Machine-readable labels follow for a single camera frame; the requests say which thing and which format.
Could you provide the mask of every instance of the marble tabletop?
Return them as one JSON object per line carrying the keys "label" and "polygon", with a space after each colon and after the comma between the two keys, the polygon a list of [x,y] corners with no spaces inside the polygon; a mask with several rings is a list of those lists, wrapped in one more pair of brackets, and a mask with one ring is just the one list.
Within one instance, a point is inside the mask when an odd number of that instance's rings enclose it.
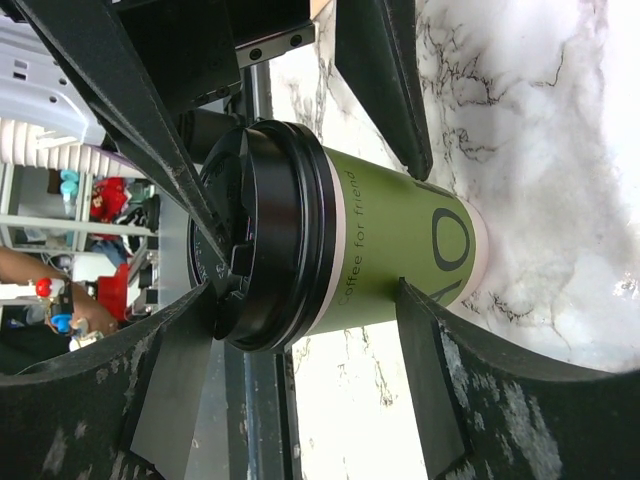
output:
{"label": "marble tabletop", "polygon": [[[640,367],[634,9],[416,1],[429,181],[480,211],[491,247],[479,289],[450,309],[614,372]],[[315,45],[271,62],[274,117],[402,170],[333,64],[334,25],[330,5]],[[294,353],[307,480],[426,478],[394,322],[305,338]]]}

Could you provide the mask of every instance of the green paper cup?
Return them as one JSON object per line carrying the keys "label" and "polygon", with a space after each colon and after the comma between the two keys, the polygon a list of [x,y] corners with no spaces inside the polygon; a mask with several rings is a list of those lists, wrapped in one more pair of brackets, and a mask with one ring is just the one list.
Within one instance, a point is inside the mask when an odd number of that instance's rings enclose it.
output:
{"label": "green paper cup", "polygon": [[236,237],[231,268],[220,272],[191,224],[194,282],[212,280],[221,297],[215,336],[243,350],[394,320],[400,277],[447,306],[484,274],[487,232],[473,207],[324,148],[300,125],[230,133],[202,175],[229,205]]}

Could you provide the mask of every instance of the person's arm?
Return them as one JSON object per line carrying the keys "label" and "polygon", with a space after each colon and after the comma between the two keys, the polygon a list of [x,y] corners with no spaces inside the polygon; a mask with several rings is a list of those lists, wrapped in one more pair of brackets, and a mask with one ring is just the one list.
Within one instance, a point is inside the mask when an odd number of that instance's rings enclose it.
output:
{"label": "person's arm", "polygon": [[[44,277],[66,279],[55,268],[29,255],[0,247],[0,282],[26,285],[29,281],[35,283]],[[108,335],[117,330],[118,324],[107,309],[76,284],[73,285],[73,309],[73,318],[86,318],[92,331],[98,330]]]}

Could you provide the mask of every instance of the red ball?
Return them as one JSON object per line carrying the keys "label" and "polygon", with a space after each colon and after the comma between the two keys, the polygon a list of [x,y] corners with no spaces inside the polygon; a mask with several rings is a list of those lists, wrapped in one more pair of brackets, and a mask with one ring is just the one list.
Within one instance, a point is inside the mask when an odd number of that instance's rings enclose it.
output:
{"label": "red ball", "polygon": [[49,297],[51,295],[51,279],[41,278],[36,282],[36,295],[39,297]]}

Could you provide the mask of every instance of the red object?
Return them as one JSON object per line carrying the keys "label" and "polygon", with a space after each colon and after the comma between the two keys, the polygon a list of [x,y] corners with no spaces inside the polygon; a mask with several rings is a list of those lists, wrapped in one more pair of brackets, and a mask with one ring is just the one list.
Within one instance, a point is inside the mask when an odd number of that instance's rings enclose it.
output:
{"label": "red object", "polygon": [[128,201],[126,188],[124,178],[106,178],[97,182],[91,196],[91,217],[102,223],[112,223]]}
{"label": "red object", "polygon": [[126,320],[129,265],[120,265],[113,277],[98,277],[98,303],[105,307],[118,322]]}
{"label": "red object", "polygon": [[41,278],[36,282],[36,295],[49,298],[51,296],[51,279]]}

